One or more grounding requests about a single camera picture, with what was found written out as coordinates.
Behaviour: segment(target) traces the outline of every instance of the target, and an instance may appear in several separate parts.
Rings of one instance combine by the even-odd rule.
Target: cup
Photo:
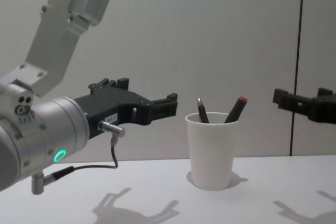
[[[224,123],[226,113],[207,116],[209,123],[201,123],[198,113],[185,117],[192,178],[198,188],[223,190],[230,182],[239,121]]]

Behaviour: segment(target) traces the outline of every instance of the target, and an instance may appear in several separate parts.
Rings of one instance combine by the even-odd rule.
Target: white table
[[[40,196],[30,179],[14,185],[0,193],[0,223],[336,223],[335,165],[336,156],[236,158],[232,187],[204,191],[187,180],[187,159],[120,162],[76,171]]]

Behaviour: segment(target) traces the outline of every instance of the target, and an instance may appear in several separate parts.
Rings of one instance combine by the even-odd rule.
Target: marker
[[[243,111],[246,103],[247,99],[245,97],[239,97],[224,123],[232,123],[238,121],[240,114]]]
[[[197,99],[197,105],[198,105],[198,112],[199,112],[199,119],[202,123],[209,123],[209,119],[206,115],[206,111],[203,105],[203,102],[201,101],[200,98]]]

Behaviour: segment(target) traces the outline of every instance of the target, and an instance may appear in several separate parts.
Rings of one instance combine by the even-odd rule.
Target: cable
[[[69,166],[67,168],[64,168],[62,170],[59,170],[57,172],[54,172],[48,176],[45,177],[45,185],[48,185],[52,182],[55,182],[59,180],[60,178],[63,178],[64,176],[76,171],[76,170],[81,170],[81,169],[86,169],[86,168],[108,168],[108,169],[117,169],[118,168],[118,160],[114,152],[114,145],[111,145],[111,154],[112,154],[112,159],[114,161],[115,165],[82,165],[78,167],[73,167]]]

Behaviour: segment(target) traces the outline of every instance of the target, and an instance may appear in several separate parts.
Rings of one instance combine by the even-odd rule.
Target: green led ring
[[[57,163],[61,161],[67,155],[66,150],[60,150],[54,157],[54,162]]]

